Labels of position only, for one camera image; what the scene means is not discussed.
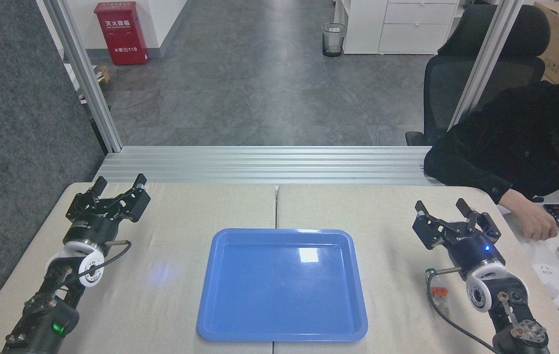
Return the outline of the person's right hand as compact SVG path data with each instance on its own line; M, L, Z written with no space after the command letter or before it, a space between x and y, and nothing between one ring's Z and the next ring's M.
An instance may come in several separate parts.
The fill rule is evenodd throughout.
M513 212L514 220L525 238L549 240L558 236L556 220L540 206L527 202Z

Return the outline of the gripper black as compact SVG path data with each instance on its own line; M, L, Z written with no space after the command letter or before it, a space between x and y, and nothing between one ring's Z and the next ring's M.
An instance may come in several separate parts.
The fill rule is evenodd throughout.
M86 193L77 193L72 200L66 213L66 218L73 220L72 226L63 238L63 243L77 241L99 251L109 251L111 247L105 243L116 239L121 219L136 223L144 214L151 201L151 196L144 188L146 183L147 178L139 174L127 192L118 195L112 202L105 203L105 217L82 215L97 214L99 196L108 184L104 177L98 177Z
M412 225L413 231L418 235L428 250L437 245L444 244L448 247L448 254L455 267L460 267L459 275L466 279L471 271L491 263L506 264L505 259L495 248L501 236L491 216L472 210L464 199L458 199L457 209L466 218L464 235L459 236L455 224L437 219L430 215L421 200L417 200L415 210L417 215Z

